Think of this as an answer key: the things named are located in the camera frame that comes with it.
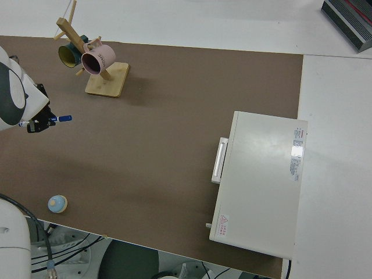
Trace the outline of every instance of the white table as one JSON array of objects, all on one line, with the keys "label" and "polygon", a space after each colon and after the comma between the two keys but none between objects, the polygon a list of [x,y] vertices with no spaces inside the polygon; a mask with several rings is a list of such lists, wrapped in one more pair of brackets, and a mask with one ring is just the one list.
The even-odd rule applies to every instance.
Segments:
[{"label": "white table", "polygon": [[[0,35],[53,37],[68,2],[0,0]],[[290,278],[369,278],[372,49],[357,54],[321,4],[79,0],[73,26],[107,41],[305,54],[298,118],[309,135]]]}]

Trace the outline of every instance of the small round object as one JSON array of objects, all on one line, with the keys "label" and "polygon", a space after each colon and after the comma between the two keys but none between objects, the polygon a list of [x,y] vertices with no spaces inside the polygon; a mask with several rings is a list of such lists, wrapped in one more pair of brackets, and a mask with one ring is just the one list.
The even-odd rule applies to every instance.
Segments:
[{"label": "small round object", "polygon": [[49,199],[48,208],[51,212],[61,213],[67,207],[67,199],[65,196],[57,195]]}]

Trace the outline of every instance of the mug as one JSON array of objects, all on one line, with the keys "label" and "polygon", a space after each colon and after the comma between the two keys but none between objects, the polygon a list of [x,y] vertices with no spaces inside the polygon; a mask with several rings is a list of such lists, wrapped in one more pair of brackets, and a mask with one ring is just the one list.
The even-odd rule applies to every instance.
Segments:
[{"label": "mug", "polygon": [[[85,43],[88,42],[87,36],[82,35],[80,38]],[[81,63],[82,54],[72,43],[60,46],[58,49],[58,55],[62,63],[69,68],[73,68]]]},{"label": "mug", "polygon": [[85,53],[81,57],[81,62],[91,74],[100,74],[115,62],[114,50],[108,45],[103,45],[99,39],[85,43],[83,48]]}]

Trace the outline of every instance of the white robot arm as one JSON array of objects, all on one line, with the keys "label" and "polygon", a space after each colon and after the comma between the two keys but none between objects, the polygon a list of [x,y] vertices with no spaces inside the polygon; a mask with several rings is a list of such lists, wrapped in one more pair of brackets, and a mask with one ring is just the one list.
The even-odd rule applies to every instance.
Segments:
[{"label": "white robot arm", "polygon": [[35,84],[0,46],[0,131],[22,121],[30,122],[27,125],[29,133],[55,125],[54,121],[49,120],[55,115],[48,104],[49,99],[42,84]]},{"label": "white robot arm", "polygon": [[31,278],[30,234],[17,207],[0,199],[0,270],[2,279]]}]

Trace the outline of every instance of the warning label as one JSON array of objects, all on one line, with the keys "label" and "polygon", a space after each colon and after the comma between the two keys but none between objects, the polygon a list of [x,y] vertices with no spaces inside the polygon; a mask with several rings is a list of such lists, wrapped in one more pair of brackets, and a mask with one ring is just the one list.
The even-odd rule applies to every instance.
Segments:
[{"label": "warning label", "polygon": [[218,233],[219,237],[225,237],[227,234],[228,215],[221,214],[219,217]]},{"label": "warning label", "polygon": [[305,131],[302,128],[297,128],[294,131],[293,146],[291,151],[291,165],[289,171],[291,172],[291,179],[294,181],[299,180],[299,171],[301,166],[301,160],[303,156],[303,139]]}]

